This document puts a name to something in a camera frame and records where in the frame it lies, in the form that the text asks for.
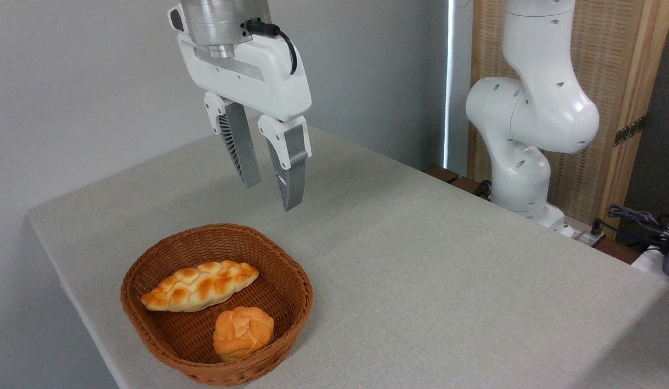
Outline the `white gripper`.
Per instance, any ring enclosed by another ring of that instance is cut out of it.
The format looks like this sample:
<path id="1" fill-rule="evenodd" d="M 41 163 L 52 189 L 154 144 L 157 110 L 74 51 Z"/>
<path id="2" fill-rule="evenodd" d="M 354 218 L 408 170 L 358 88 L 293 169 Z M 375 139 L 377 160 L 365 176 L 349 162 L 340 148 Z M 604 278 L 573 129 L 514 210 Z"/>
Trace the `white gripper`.
<path id="1" fill-rule="evenodd" d="M 184 33 L 177 42 L 194 83 L 210 91 L 204 95 L 207 116 L 243 184 L 250 188 L 261 181 L 245 105 L 263 113 L 258 128 L 267 140 L 284 210 L 298 206 L 312 155 L 302 116 L 312 104 L 303 65 L 290 74 L 290 51 L 282 39 L 256 36 L 237 44 L 233 58 L 212 57 Z"/>

